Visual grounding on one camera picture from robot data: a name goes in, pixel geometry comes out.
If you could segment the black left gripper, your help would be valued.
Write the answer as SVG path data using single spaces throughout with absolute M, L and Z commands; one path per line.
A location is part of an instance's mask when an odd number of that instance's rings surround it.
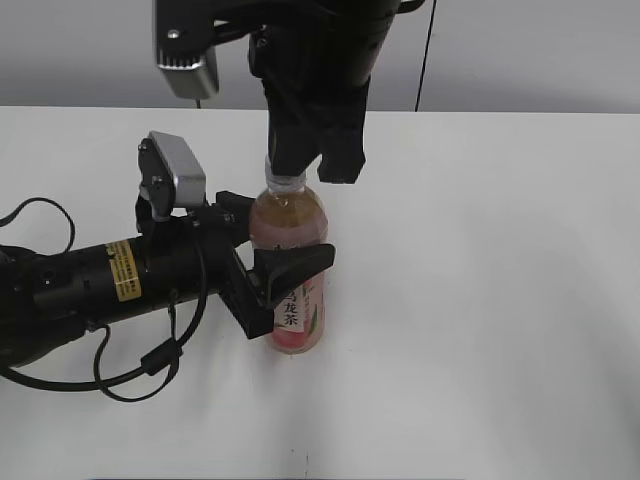
M 220 297 L 249 339 L 273 331 L 274 314 L 267 306 L 277 306 L 306 281 L 331 268 L 335 260 L 332 244 L 255 249 L 251 276 L 237 247 L 249 241 L 254 201 L 220 191 L 215 203 L 188 212 L 204 253 L 208 290 Z

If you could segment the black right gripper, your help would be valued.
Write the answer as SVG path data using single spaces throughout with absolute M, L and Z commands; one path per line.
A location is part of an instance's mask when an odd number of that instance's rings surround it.
M 262 19 L 253 26 L 249 67 L 267 101 L 268 156 L 276 176 L 300 176 L 321 153 L 321 182 L 357 181 L 366 161 L 364 118 L 379 52 L 378 19 Z

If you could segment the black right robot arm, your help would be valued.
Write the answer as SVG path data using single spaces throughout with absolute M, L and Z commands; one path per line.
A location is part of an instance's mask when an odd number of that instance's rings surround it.
M 269 113 L 268 159 L 294 177 L 354 183 L 364 164 L 371 73 L 396 16 L 419 1 L 233 1 L 216 17 L 250 34 L 249 67 Z

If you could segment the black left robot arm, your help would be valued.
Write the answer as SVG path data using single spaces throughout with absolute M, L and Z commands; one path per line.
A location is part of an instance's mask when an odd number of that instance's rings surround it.
M 171 302 L 218 295 L 249 339 L 271 333 L 275 307 L 330 268 L 331 244 L 254 251 L 247 270 L 252 199 L 220 192 L 181 217 L 156 222 L 140 200 L 140 236 L 43 255 L 1 249 L 1 363 L 19 367 L 103 325 Z

